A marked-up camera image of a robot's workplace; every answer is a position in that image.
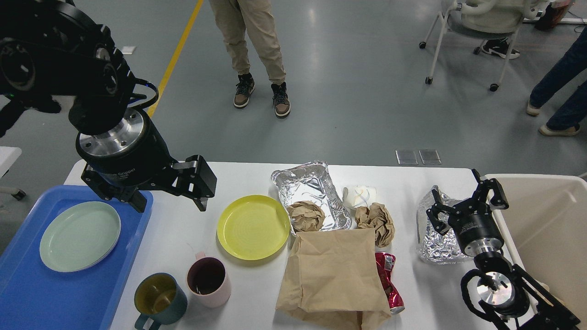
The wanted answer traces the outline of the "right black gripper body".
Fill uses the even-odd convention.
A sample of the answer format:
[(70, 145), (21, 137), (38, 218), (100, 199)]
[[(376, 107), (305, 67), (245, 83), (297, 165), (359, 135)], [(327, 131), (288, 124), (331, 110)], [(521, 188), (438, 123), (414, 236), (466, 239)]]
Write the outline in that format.
[(449, 215), (449, 225), (465, 255), (498, 252), (504, 245), (490, 206), (482, 201), (463, 200), (454, 205), (454, 213)]

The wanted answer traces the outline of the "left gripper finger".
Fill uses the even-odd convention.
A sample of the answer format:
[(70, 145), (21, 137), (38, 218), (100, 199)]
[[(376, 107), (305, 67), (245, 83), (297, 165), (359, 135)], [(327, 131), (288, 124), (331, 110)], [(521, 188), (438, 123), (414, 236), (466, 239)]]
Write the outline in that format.
[(115, 198), (122, 203), (131, 205), (139, 213), (145, 211), (147, 200), (138, 188), (113, 186), (88, 164), (85, 165), (81, 178), (101, 199), (112, 200)]
[(156, 190), (188, 197), (199, 211), (206, 211), (208, 199), (215, 196), (217, 177), (201, 155), (174, 162), (156, 175)]

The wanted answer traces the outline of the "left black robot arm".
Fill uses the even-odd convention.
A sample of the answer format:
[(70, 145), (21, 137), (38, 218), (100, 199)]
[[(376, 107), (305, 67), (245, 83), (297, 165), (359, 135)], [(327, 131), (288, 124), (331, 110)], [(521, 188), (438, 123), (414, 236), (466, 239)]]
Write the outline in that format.
[(145, 211), (141, 191), (188, 197), (200, 211), (217, 179), (202, 156), (180, 162), (144, 109), (158, 100), (151, 82), (134, 76), (111, 30), (71, 0), (1, 2), (1, 110), (5, 134), (29, 108), (58, 113), (55, 95), (75, 98), (69, 121), (78, 131), (82, 179), (103, 200)]

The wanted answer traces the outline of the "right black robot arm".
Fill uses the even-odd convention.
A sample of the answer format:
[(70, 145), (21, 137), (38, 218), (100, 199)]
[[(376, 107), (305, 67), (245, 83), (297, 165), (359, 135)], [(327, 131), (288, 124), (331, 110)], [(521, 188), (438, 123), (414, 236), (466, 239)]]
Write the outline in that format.
[(509, 207), (496, 178), (485, 178), (472, 169), (477, 182), (472, 196), (455, 205), (445, 205), (438, 188), (432, 188), (434, 203), (426, 215), (438, 234), (453, 230), (462, 253), (474, 259), (476, 268), (461, 278), (461, 295), (467, 308), (499, 330), (510, 318), (522, 317), (537, 300), (537, 313), (518, 330), (576, 330), (580, 319), (549, 293), (526, 270), (511, 264), (502, 252), (504, 238), (493, 218), (495, 209)]

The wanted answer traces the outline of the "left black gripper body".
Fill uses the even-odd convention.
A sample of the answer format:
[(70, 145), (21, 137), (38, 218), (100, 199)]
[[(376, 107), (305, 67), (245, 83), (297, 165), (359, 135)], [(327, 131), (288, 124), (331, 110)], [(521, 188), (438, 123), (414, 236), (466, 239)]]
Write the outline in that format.
[(76, 150), (105, 181), (118, 187), (143, 184), (177, 162), (150, 117), (132, 108), (106, 133), (78, 134)]

